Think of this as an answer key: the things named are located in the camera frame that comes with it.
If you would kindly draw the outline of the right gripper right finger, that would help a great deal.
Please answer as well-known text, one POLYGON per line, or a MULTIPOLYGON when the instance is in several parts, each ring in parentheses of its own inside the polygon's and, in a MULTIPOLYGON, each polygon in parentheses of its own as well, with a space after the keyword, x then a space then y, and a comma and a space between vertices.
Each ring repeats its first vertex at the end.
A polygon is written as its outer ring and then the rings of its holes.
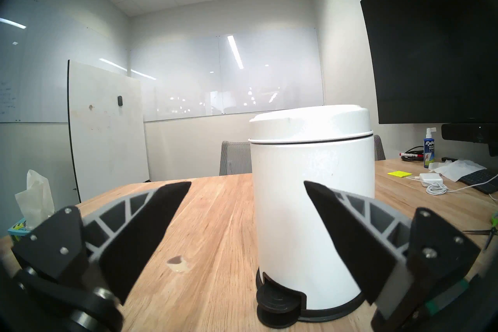
POLYGON ((424 321, 454 302, 481 249, 427 207, 409 218, 382 201, 305 181, 372 321, 424 321))

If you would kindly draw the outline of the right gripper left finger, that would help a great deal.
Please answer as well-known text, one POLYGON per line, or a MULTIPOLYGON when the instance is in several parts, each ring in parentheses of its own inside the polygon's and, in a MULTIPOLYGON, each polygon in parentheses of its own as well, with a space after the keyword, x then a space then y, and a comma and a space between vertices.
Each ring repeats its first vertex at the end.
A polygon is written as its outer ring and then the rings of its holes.
POLYGON ((117 198, 82 216, 78 207, 55 212, 16 242, 22 269, 75 289, 104 288, 123 304, 191 186, 190 181, 117 198))

